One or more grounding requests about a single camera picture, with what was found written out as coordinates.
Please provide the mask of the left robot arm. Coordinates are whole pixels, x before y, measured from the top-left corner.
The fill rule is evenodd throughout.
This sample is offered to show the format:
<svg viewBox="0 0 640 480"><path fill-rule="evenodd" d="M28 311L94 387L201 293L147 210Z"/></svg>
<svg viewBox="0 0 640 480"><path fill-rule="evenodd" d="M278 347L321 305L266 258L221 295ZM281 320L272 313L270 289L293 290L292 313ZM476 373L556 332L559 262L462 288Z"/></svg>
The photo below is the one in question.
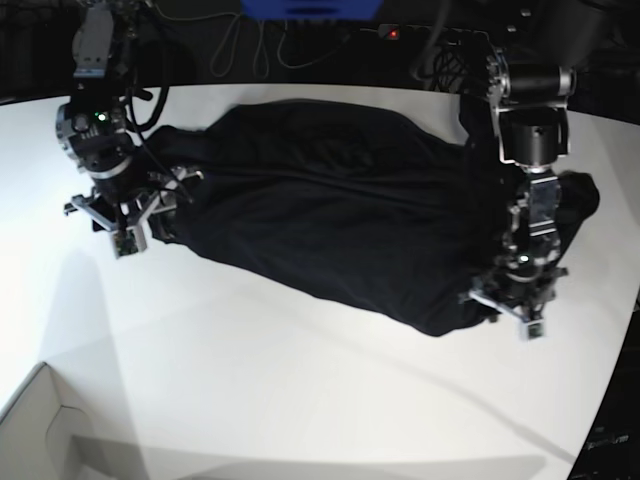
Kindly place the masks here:
<svg viewBox="0 0 640 480"><path fill-rule="evenodd" d="M466 297L515 318L527 339L543 336L555 296L562 240L561 184L554 164L570 152L568 104L578 64L606 36L624 1L541 1L519 39L487 38L485 98L498 160L523 173L506 204L506 229L493 267Z"/></svg>

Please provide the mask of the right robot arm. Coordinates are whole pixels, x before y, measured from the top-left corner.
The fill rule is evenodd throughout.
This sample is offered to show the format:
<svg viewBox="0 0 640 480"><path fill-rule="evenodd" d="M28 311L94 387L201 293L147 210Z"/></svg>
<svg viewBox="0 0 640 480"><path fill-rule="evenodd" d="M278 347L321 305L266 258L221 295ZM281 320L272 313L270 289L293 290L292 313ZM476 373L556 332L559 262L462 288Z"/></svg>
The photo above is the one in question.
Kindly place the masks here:
<svg viewBox="0 0 640 480"><path fill-rule="evenodd" d="M79 172L88 175L89 195L76 195L65 214L82 211L97 231L108 233L114 254L147 247L144 227L179 202L193 200L186 186L200 179L194 167L163 164L144 139L168 99L169 57L161 48L158 95L138 81L139 24L148 21L159 43L166 36L150 1L84 1L74 36L74 90L57 112L56 136Z"/></svg>

